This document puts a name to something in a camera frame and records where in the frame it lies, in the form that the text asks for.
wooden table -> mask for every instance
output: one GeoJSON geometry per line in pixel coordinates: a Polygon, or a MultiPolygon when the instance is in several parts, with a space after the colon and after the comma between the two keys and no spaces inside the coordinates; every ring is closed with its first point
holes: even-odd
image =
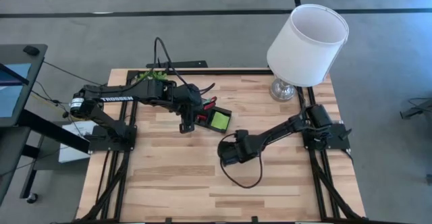
{"type": "MultiPolygon", "coordinates": [[[[109,85],[125,84],[127,72],[113,69],[109,85]]],[[[168,78],[181,84],[175,76],[168,78]]],[[[184,79],[199,88],[216,83],[205,96],[217,96],[217,106],[233,112],[227,134],[238,129],[259,134],[300,110],[298,97],[286,103],[270,97],[273,75],[198,75],[184,79]]],[[[325,105],[332,119],[340,119],[330,79],[314,91],[317,103],[325,105]]],[[[106,103],[105,112],[118,118],[120,107],[120,103],[106,103]]],[[[138,104],[138,138],[130,157],[121,221],[164,221],[166,217],[173,221],[250,221],[251,216],[258,216],[260,221],[320,220],[309,155],[300,134],[265,149],[263,180],[245,190],[235,186],[220,169],[216,150],[223,135],[199,126],[192,133],[180,134],[179,123],[180,116],[166,109],[138,104]]],[[[340,150],[328,150],[328,155],[336,189],[355,212],[364,216],[351,160],[340,150]]],[[[104,158],[105,152],[91,156],[77,218],[95,203],[104,158]]],[[[258,159],[230,165],[227,172],[240,183],[251,184],[259,176],[258,159]]],[[[331,216],[328,193],[323,189],[327,215],[331,216]]],[[[108,217],[113,215],[116,196],[114,192],[108,217]]]]}

green sponge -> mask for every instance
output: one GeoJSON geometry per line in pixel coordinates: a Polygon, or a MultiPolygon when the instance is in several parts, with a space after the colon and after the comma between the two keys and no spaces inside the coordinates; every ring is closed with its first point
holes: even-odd
{"type": "Polygon", "coordinates": [[[220,112],[216,112],[213,116],[213,120],[211,121],[211,126],[220,130],[226,130],[228,128],[229,121],[230,117],[220,112]]]}

black bracket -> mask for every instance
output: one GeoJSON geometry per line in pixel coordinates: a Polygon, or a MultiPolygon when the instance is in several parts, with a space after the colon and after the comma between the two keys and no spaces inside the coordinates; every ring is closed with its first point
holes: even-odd
{"type": "Polygon", "coordinates": [[[313,134],[303,132],[304,147],[306,149],[323,150],[323,149],[350,149],[350,141],[348,134],[351,129],[346,130],[345,125],[342,123],[335,123],[329,128],[331,137],[326,142],[319,142],[315,140],[313,134]]]}
{"type": "MultiPolygon", "coordinates": [[[[181,62],[172,62],[173,66],[175,68],[208,68],[207,61],[181,61],[181,62]]],[[[146,64],[146,68],[153,68],[153,64],[146,64]]],[[[157,60],[157,66],[156,68],[165,68],[166,70],[169,69],[168,62],[160,62],[157,60]]]]}
{"type": "Polygon", "coordinates": [[[116,150],[120,152],[127,152],[134,150],[136,141],[137,128],[135,125],[128,126],[128,135],[126,136],[127,141],[119,141],[112,139],[108,136],[107,130],[101,126],[96,125],[93,128],[93,132],[90,136],[85,136],[90,141],[88,146],[89,153],[98,150],[116,150]]]}

lamp shade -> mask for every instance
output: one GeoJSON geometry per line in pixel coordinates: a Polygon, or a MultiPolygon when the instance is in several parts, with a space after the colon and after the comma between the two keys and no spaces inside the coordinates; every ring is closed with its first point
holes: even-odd
{"type": "Polygon", "coordinates": [[[321,83],[348,38],[343,17],[322,5],[300,5],[267,51],[273,73],[295,86],[321,83]]]}

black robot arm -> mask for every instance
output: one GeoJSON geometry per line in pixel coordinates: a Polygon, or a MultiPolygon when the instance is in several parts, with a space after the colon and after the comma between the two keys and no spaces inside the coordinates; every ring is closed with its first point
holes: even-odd
{"type": "Polygon", "coordinates": [[[328,128],[331,125],[332,121],[324,106],[312,105],[262,134],[250,135],[247,130],[237,130],[234,134],[236,141],[222,140],[217,154],[223,166],[245,163],[258,157],[269,144],[293,133],[309,131],[316,141],[325,141],[329,137],[328,128]]]}
{"type": "Polygon", "coordinates": [[[194,118],[203,107],[198,87],[193,84],[177,86],[169,80],[141,80],[129,86],[85,85],[74,94],[70,113],[80,119],[89,119],[104,128],[110,138],[126,139],[128,126],[114,120],[99,107],[104,102],[138,101],[145,105],[160,106],[180,115],[180,133],[194,130],[194,118]]]}

